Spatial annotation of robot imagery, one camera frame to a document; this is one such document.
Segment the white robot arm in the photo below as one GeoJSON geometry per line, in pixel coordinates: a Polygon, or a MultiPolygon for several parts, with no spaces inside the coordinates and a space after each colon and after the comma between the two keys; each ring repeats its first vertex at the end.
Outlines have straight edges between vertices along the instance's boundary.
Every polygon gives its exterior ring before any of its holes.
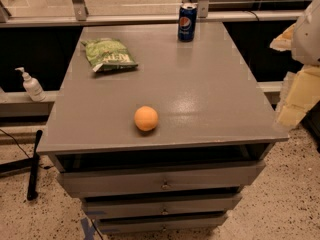
{"type": "Polygon", "coordinates": [[[320,65],[320,0],[313,0],[297,19],[291,53],[304,65],[320,65]]]}

